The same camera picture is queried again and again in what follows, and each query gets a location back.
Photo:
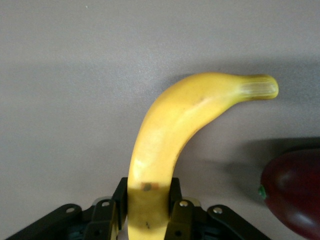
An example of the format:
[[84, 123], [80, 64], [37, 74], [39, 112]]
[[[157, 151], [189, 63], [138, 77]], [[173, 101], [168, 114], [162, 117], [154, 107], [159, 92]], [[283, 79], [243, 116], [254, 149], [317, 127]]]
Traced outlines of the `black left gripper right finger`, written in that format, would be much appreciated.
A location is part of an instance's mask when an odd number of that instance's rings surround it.
[[166, 240], [192, 240], [194, 226], [194, 210], [201, 203], [194, 197], [183, 197], [180, 180], [172, 178], [169, 190], [169, 222]]

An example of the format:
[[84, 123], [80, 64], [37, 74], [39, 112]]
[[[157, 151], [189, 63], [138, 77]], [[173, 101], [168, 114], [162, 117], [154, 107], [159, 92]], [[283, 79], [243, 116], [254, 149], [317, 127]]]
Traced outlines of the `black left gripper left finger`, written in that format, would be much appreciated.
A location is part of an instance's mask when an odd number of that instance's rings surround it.
[[116, 240], [128, 214], [128, 179], [123, 177], [111, 198], [98, 201], [86, 227], [87, 240]]

